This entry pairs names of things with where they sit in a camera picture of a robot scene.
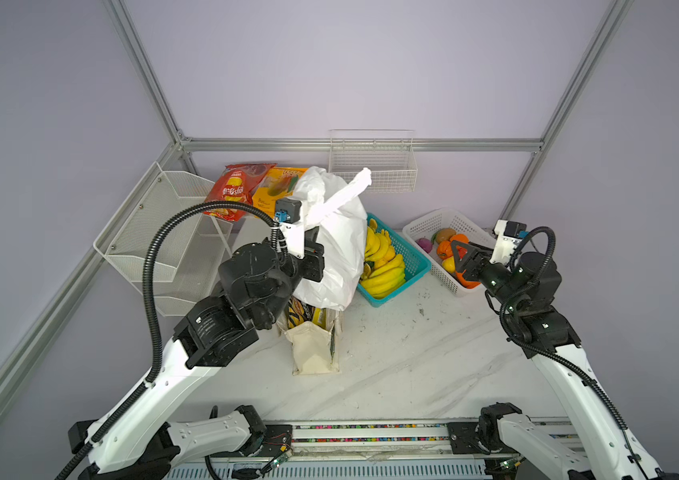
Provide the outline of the yellow snack packet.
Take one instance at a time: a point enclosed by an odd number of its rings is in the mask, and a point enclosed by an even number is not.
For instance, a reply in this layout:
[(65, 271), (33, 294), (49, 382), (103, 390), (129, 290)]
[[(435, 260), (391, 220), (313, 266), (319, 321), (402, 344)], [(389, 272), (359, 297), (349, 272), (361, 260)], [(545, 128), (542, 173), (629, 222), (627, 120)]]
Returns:
[(322, 308), (313, 307), (311, 322), (319, 328), (326, 329), (326, 311)]

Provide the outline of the white plastic bag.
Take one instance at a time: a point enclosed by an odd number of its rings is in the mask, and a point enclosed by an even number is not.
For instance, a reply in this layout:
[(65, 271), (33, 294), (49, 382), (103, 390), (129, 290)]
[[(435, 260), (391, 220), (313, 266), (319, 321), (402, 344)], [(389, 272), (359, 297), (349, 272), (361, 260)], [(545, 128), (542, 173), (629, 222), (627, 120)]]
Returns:
[(312, 306), (343, 311), (349, 307), (365, 262), (367, 212), (361, 193), (371, 186), (371, 170), (365, 168), (353, 180), (320, 167), (308, 168), (297, 181), (291, 197), (301, 203), (295, 226), (282, 232), (288, 251), (306, 253), (307, 231), (317, 228), (316, 242), (324, 248), (322, 279), (303, 279), (294, 296)]

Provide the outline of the black yellow chips bag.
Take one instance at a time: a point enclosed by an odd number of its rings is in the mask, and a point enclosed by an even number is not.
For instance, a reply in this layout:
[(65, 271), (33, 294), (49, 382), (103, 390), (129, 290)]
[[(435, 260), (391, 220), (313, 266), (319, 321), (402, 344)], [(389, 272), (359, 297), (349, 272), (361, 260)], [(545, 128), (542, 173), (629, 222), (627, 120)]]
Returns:
[(312, 322), (312, 312), (309, 306), (296, 298), (290, 298), (287, 306), (287, 328), (297, 328), (299, 325)]

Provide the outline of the beige canvas tote bag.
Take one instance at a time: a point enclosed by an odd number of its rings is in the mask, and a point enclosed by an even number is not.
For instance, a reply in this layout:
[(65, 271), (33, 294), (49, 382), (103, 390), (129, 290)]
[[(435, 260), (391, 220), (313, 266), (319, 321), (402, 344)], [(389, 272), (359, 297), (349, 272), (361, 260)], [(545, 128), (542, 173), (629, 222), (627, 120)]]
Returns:
[(287, 306), (276, 322), (280, 335), (291, 345), (293, 374), (315, 376), (337, 374), (338, 340), (343, 331), (343, 312), (322, 308), (326, 311), (326, 329), (305, 322), (297, 328), (287, 328)]

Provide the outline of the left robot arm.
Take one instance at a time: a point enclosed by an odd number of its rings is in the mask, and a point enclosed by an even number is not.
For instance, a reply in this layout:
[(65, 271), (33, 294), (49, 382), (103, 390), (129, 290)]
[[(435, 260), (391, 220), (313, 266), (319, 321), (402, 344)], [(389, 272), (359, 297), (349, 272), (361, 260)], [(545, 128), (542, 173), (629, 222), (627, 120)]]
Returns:
[[(211, 294), (191, 308), (175, 325), (171, 340), (163, 343), (153, 279), (159, 250), (182, 222), (223, 208), (253, 215), (270, 234), (238, 248), (219, 265)], [(259, 331), (285, 314), (301, 281), (321, 282), (319, 229), (304, 228), (302, 210), (292, 198), (277, 201), (273, 214), (245, 203), (211, 201), (178, 212), (159, 228), (142, 270), (151, 366), (111, 412), (70, 428), (72, 457), (59, 478), (69, 478), (87, 461), (83, 479), (161, 479), (190, 460), (221, 454), (247, 457), (261, 450), (267, 427), (251, 405), (197, 422), (172, 423), (169, 418), (201, 384), (255, 344)]]

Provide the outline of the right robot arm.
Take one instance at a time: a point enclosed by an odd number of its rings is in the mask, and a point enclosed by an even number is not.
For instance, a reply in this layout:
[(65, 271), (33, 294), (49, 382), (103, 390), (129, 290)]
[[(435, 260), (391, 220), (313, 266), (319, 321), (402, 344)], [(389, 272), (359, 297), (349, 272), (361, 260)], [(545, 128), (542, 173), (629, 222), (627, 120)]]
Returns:
[(495, 246), (451, 240), (457, 276), (485, 288), (507, 341), (553, 388), (583, 452), (539, 430), (515, 404), (481, 409), (475, 431), (453, 440), (483, 454), (517, 452), (549, 479), (675, 479), (635, 438), (591, 369), (581, 338), (553, 306), (561, 274), (553, 261), (555, 232), (497, 223)]

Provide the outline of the orange toy fruit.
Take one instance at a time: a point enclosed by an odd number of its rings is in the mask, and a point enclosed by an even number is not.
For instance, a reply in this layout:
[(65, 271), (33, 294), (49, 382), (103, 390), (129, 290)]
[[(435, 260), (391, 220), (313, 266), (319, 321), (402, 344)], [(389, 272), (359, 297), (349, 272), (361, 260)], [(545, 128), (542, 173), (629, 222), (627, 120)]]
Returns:
[(455, 273), (455, 278), (457, 278), (457, 282), (465, 289), (475, 289), (481, 286), (481, 282), (477, 281), (473, 276), (465, 274), (465, 272)]
[(469, 238), (465, 234), (455, 234), (449, 238), (450, 242), (461, 242), (464, 244), (469, 244)]

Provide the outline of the brown toy potato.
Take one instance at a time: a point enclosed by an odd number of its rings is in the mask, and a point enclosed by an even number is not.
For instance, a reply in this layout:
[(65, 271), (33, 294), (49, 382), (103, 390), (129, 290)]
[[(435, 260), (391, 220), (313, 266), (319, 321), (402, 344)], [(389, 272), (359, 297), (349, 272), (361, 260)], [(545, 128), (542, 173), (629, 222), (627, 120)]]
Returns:
[(439, 229), (439, 231), (437, 231), (437, 233), (433, 235), (433, 242), (435, 242), (435, 244), (441, 244), (441, 242), (447, 241), (455, 235), (457, 235), (457, 232), (454, 229), (451, 228)]

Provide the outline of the white plastic basket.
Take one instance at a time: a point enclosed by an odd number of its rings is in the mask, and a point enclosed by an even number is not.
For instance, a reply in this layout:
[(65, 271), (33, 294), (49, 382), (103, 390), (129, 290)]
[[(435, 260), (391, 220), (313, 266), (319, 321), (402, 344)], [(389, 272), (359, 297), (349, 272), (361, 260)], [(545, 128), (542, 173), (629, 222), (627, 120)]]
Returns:
[(424, 253), (425, 258), (431, 264), (431, 273), (449, 290), (454, 296), (463, 297), (465, 295), (479, 292), (477, 286), (473, 288), (466, 288), (453, 277), (447, 270), (441, 266), (441, 260), (437, 257), (437, 248), (433, 246), (431, 252), (426, 252), (417, 240), (421, 238), (431, 239), (441, 229), (451, 228), (457, 234), (465, 234), (471, 242), (479, 245), (493, 248), (495, 246), (495, 238), (485, 229), (479, 227), (475, 222), (465, 217), (461, 212), (449, 208), (437, 209), (425, 216), (421, 216), (405, 225), (403, 227), (403, 237), (413, 246), (419, 253)]

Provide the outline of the teal plastic basket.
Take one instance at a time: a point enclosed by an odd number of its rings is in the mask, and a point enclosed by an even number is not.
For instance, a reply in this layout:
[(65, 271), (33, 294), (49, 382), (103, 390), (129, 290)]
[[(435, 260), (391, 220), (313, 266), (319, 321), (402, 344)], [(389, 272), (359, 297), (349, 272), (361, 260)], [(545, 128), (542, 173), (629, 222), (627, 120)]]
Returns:
[(371, 277), (371, 273), (373, 271), (383, 267), (385, 264), (380, 264), (377, 263), (377, 265), (372, 264), (372, 263), (367, 263), (366, 261), (363, 262), (363, 272), (361, 272), (361, 279), (359, 279), (359, 284), (357, 284), (357, 290), (359, 290), (359, 293), (372, 305), (375, 307), (381, 307), (381, 305), (385, 304), (385, 302), (397, 297), (397, 295), (403, 293), (405, 289), (413, 286), (415, 282), (419, 281), (419, 279), (423, 278), (425, 276), (425, 273), (429, 273), (429, 270), (431, 270), (431, 264), (429, 263), (429, 260), (425, 258), (425, 254), (419, 253), (416, 249), (415, 246), (411, 245), (401, 234), (398, 234), (397, 232), (393, 231), (385, 222), (382, 222), (377, 216), (369, 213), (367, 214), (367, 218), (372, 217), (379, 222), (379, 226), (381, 228), (385, 228), (387, 231), (391, 232), (391, 239), (393, 240), (393, 247), (395, 248), (395, 253), (396, 254), (401, 254), (403, 256), (403, 259), (405, 260), (405, 270), (407, 270), (407, 274), (405, 274), (405, 284), (403, 286), (397, 288), (397, 290), (391, 292), (391, 294), (387, 295), (385, 298), (377, 299), (371, 297), (362, 287), (361, 287), (361, 281)]

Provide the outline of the small yellow banana bunch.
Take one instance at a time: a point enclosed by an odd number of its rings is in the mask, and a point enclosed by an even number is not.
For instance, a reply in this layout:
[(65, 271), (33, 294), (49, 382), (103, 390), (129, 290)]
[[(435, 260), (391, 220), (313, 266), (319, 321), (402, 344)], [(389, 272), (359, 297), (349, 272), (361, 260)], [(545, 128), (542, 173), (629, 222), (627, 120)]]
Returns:
[(365, 261), (377, 265), (385, 264), (395, 258), (395, 248), (391, 232), (379, 226), (375, 218), (367, 218), (367, 243), (365, 243)]

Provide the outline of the large yellow banana bunch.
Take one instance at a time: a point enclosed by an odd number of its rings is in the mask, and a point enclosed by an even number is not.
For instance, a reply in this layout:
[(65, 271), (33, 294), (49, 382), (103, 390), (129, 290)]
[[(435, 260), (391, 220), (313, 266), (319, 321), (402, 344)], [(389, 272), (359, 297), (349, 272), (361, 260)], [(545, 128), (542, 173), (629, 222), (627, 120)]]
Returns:
[(371, 277), (361, 281), (361, 287), (373, 298), (385, 298), (405, 284), (405, 274), (405, 260), (397, 254), (389, 263), (373, 271)]

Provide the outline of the orange snack bag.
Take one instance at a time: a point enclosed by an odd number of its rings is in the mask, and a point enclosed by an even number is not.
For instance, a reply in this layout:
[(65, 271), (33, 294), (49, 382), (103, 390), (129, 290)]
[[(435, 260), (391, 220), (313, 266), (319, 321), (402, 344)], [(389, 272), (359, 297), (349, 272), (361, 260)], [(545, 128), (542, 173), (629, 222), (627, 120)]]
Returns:
[(276, 202), (279, 199), (291, 196), (295, 185), (305, 172), (307, 172), (307, 168), (271, 168), (256, 188), (252, 198), (252, 205), (273, 217)]

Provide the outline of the red chips bag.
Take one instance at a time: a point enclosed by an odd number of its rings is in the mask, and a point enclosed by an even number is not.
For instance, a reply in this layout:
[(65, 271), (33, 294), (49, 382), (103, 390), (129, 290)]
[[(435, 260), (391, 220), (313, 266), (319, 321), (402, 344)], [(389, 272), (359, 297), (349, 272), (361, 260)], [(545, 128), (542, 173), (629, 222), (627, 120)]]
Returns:
[(228, 201), (253, 204), (253, 195), (276, 163), (230, 164), (225, 167), (204, 202)]

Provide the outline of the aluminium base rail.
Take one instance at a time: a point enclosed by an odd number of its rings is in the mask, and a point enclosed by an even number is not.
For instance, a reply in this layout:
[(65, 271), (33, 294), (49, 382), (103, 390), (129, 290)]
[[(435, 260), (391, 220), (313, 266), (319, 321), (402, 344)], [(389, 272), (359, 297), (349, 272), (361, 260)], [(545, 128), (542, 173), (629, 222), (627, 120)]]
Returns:
[(523, 421), (521, 432), (553, 448), (529, 453), (479, 448), (470, 419), (275, 423), (250, 455), (213, 453), (160, 468), (157, 479), (593, 479), (585, 448), (561, 418)]

